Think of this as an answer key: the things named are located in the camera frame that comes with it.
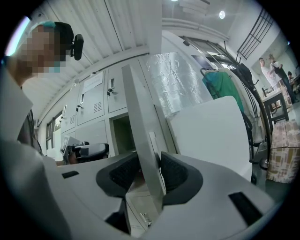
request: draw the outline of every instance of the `black bag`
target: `black bag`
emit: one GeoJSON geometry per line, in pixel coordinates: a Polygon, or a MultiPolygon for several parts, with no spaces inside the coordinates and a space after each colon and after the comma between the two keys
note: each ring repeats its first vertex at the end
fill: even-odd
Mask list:
{"type": "Polygon", "coordinates": [[[276,67],[276,66],[274,66],[274,65],[272,65],[272,67],[274,67],[274,72],[275,72],[276,74],[280,74],[280,68],[278,68],[278,67],[276,67]]]}

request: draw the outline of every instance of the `cardboard box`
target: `cardboard box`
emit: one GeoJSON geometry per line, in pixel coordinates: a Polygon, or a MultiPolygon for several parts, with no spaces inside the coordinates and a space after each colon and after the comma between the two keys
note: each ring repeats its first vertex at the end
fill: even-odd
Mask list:
{"type": "Polygon", "coordinates": [[[300,130],[295,120],[278,122],[272,134],[267,179],[291,183],[300,164],[300,130]]]}

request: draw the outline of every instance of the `hanging clothes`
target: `hanging clothes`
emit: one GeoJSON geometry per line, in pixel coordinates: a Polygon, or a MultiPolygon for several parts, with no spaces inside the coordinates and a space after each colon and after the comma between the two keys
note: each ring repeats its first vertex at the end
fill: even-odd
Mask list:
{"type": "Polygon", "coordinates": [[[225,72],[208,71],[202,79],[208,88],[213,99],[232,96],[235,98],[240,110],[244,112],[244,107],[240,95],[230,79],[229,75],[225,72]]]}
{"type": "Polygon", "coordinates": [[[251,91],[239,79],[239,77],[235,73],[233,73],[233,71],[227,68],[219,68],[218,70],[220,72],[226,72],[237,88],[244,107],[244,114],[248,117],[252,124],[253,141],[254,143],[260,143],[264,140],[265,132],[260,116],[261,110],[259,108],[257,100],[255,99],[251,91]]]}

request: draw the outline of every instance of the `ceiling light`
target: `ceiling light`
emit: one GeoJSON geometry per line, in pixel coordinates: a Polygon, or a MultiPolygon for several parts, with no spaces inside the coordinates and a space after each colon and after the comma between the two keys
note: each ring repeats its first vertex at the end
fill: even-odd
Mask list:
{"type": "Polygon", "coordinates": [[[221,11],[219,13],[219,18],[221,18],[221,19],[225,18],[225,12],[224,11],[221,11]]]}

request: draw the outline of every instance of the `reflective insulation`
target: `reflective insulation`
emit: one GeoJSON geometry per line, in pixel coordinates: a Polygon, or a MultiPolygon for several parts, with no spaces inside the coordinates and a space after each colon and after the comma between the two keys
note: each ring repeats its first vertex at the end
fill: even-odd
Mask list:
{"type": "Polygon", "coordinates": [[[211,101],[212,97],[195,72],[179,53],[170,52],[143,57],[165,117],[183,108],[211,101]]]}

